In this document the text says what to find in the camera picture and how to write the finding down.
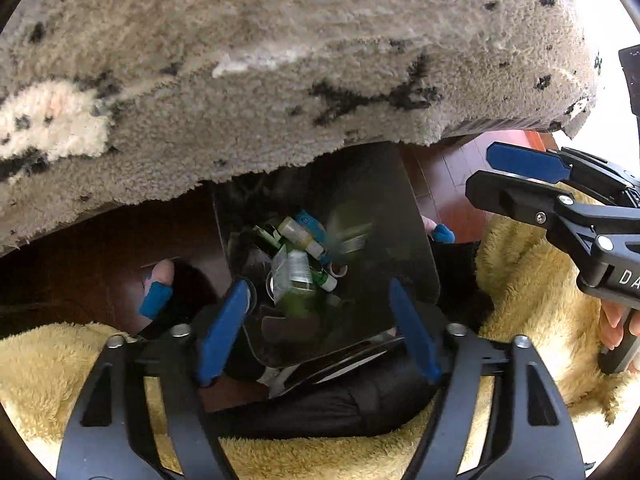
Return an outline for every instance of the clamp jaw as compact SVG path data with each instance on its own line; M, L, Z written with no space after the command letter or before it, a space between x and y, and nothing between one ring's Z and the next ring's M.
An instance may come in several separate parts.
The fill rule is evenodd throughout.
M546 239L575 262L577 286L585 294L626 307L625 335L598 362L612 374L625 370L640 349L629 332L632 310L640 310L640 180L593 155L563 148L546 153L495 142L487 150L492 168L522 175L478 171L466 183L473 206L546 229ZM564 182L605 205L577 203L535 178Z
M112 336L73 409L57 478L237 480L196 388L222 373L250 294L248 283L238 280L222 309L205 307L193 327L174 326L152 341L127 343ZM511 343L489 341L448 323L435 305L419 314L396 279L390 283L389 301L410 356L426 380L439 387L402 480L585 478L571 418L526 336ZM160 463L145 376L159 377L168 434L184 476ZM482 376L495 377L486 443L479 465L458 475Z

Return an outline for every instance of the black clamp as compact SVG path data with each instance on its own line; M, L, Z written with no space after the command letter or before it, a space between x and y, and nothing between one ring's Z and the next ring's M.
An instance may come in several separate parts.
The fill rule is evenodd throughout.
M623 48L618 57L629 90L631 113L640 118L640 45Z
M400 309L413 311L403 292ZM229 312L229 298L216 320ZM584 464L574 427L553 379L526 336L510 344L479 338L465 326L447 323L437 306L428 309L426 337L432 360L418 368L441 389L430 422L403 480L468 480L513 478L584 478ZM127 343L112 336L87 378L65 431L58 462L61 480L236 480L196 394L203 373L203 343L212 322L212 308L192 329L177 325L153 341ZM396 317L410 333L411 316ZM411 333L411 338L425 333ZM406 339L415 348L415 341ZM217 369L206 366L213 374ZM495 376L486 443L479 465L457 475L472 426L482 376ZM183 471L164 468L150 424L144 377L158 376L169 437ZM536 443L536 449L530 443Z
M515 146L510 150L527 151ZM545 228L547 240L580 270L581 291L628 308L622 343L613 351L603 348L599 357L604 373L620 372L640 348L640 340L628 330L629 312L640 309L639 183L626 170L576 150L550 155L572 165L563 182L601 202L625 206L577 203L571 193L557 187L489 171L478 171L468 179L466 196L479 209Z

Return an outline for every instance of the yellow fleece blanket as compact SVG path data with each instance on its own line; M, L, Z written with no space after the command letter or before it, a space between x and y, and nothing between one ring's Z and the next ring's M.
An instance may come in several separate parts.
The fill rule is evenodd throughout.
M606 457L640 404L628 372L604 376L596 362L600 301L575 285L577 269L542 229L494 217L478 253L478 284L495 304L481 335L533 339L568 405L584 461ZM55 473L74 401L113 328L54 324L0 341L0 400L20 435ZM156 443L165 466L180 471L161 409L158 384L148 380ZM492 383L482 382L461 470L478 463ZM429 410L397 431L371 438L282 441L222 440L241 479L395 480L402 476L426 426Z

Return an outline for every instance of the white patch on rug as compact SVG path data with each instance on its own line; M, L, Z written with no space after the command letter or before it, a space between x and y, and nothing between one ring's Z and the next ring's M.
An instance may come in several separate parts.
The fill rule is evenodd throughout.
M0 160L35 149L52 162L71 155L100 156L110 118L92 116L95 90L45 81L6 99L0 108Z
M290 64L308 56L313 49L309 46L295 46L280 50L272 46L272 50L260 48L250 54L240 55L239 59L232 59L226 54L211 72L213 77L220 77L226 72L245 72L251 68L275 70L280 65Z

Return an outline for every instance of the blue clamp pad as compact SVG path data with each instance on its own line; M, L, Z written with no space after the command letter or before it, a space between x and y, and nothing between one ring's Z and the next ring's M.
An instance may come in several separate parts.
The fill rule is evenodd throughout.
M442 376L442 370L437 361L436 343L422 324L413 301L397 278L391 279L389 284L389 304L396 325L404 336L409 355L429 384L436 384Z
M251 290L245 280L240 280L226 298L207 335L199 342L196 376L200 386L209 386L222 374L250 304Z
M456 242L456 235L444 224L436 225L436 228L431 233L431 238L441 244L454 244Z
M145 299L142 300L138 313L141 316L148 317L150 320L154 320L173 293L174 290L169 285L153 282Z
M557 184L571 175L571 168L552 153L539 152L521 146L494 142L486 150L486 161L494 170L535 178Z

